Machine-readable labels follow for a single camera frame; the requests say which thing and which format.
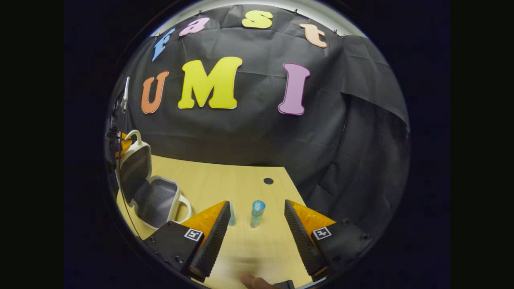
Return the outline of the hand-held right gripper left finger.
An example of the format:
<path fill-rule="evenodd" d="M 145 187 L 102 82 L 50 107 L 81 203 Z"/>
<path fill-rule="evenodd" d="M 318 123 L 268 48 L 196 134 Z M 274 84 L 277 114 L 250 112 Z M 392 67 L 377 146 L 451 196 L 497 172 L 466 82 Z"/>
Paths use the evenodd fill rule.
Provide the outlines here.
<path fill-rule="evenodd" d="M 173 273 L 204 282 L 217 260 L 230 218 L 230 202 L 223 201 L 182 224 L 165 223 L 144 243 Z"/>

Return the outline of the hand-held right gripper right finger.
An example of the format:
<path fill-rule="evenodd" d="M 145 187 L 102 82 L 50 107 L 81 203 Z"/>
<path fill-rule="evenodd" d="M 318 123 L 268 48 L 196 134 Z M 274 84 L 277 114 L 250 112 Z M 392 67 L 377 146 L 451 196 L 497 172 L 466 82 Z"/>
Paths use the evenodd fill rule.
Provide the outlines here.
<path fill-rule="evenodd" d="M 284 216 L 313 281 L 346 271 L 373 243 L 369 234 L 349 220 L 336 222 L 289 199 Z"/>

